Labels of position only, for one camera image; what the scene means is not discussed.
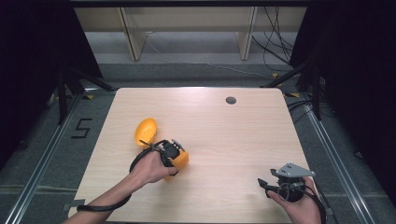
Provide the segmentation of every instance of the human hand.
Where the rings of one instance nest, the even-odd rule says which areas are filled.
[[[305,185],[314,189],[314,182],[307,176],[303,177]],[[312,190],[306,188],[305,191],[314,194]],[[294,224],[320,224],[320,212],[317,204],[310,197],[304,195],[302,199],[295,203],[290,203],[281,199],[276,192],[268,190],[268,195],[285,209],[290,220]]]
[[[177,173],[176,167],[165,167],[158,151],[151,151],[134,167],[130,175],[141,181],[142,187],[147,183],[155,183],[168,175]]]

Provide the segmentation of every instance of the black strap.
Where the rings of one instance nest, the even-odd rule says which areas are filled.
[[[129,168],[129,173],[132,172],[132,170],[134,169],[134,167],[137,165],[137,163],[143,158],[145,157],[147,154],[149,154],[150,151],[153,150],[157,150],[155,149],[155,147],[158,146],[156,145],[151,145],[150,147],[143,149],[142,152],[140,152],[136,158],[134,159],[134,161],[132,162],[130,168]],[[77,211],[87,211],[87,212],[108,212],[108,211],[113,211],[117,208],[122,207],[123,205],[125,205],[126,203],[128,203],[129,199],[131,198],[132,194],[127,196],[126,198],[124,198],[121,202],[119,203],[115,203],[115,204],[111,204],[108,206],[91,206],[91,205],[79,205],[77,207]]]

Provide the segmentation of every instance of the yellow toy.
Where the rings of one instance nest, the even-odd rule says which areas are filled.
[[[178,170],[186,166],[189,162],[189,153],[184,150],[181,144],[174,139],[172,139],[172,142],[162,140],[156,144],[152,144],[156,133],[157,122],[153,118],[144,119],[137,126],[134,133],[134,140],[141,147],[149,146],[142,153],[145,155],[149,150],[157,150],[161,154],[164,166],[175,166]]]

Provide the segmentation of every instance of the gray carpet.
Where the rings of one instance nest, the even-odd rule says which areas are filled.
[[[114,87],[255,87],[269,83],[274,72],[265,65],[226,65],[249,73],[236,72],[230,68],[218,68],[208,64],[100,64],[104,81]],[[290,69],[278,65],[277,69]],[[296,92],[294,85],[297,77],[283,83],[279,88],[283,92]],[[95,88],[84,82],[86,88]],[[84,174],[92,154],[96,139],[111,106],[114,94],[100,91],[91,100],[82,100],[74,112],[61,144],[51,160],[47,172],[42,177],[39,188],[30,203],[22,223],[60,223],[67,218],[63,211],[65,203],[70,203],[76,194],[79,182]],[[285,97],[287,104],[301,100]],[[326,104],[322,104],[323,125],[333,140],[338,153],[342,156],[353,181],[358,186],[378,223],[394,223],[396,210],[390,203],[374,175],[364,163],[353,155],[354,146],[347,133]],[[45,111],[31,131],[29,147],[14,153],[6,167],[0,173],[0,220],[4,220],[9,209],[15,203],[23,185],[27,182],[35,165],[54,133],[58,121],[59,108],[56,102]],[[331,204],[339,223],[360,223],[348,199],[324,148],[315,133],[304,108],[298,107],[291,115],[297,120],[295,128],[300,138],[304,154],[312,170],[318,176],[316,181]],[[89,127],[87,138],[74,139],[83,133],[76,131],[78,122]],[[329,217],[328,223],[335,223]]]

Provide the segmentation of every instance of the forearm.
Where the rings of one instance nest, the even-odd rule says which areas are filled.
[[[92,202],[88,203],[88,205],[92,206],[107,206],[114,203],[119,203],[124,198],[134,193],[138,189],[141,189],[144,186],[143,181],[139,180],[139,178],[127,175],[125,178],[121,180],[119,184],[114,186],[112,189],[108,190]],[[108,212],[86,212],[80,211],[75,213],[72,217],[67,219],[64,224],[70,223],[104,223],[107,218],[112,214],[112,211]]]

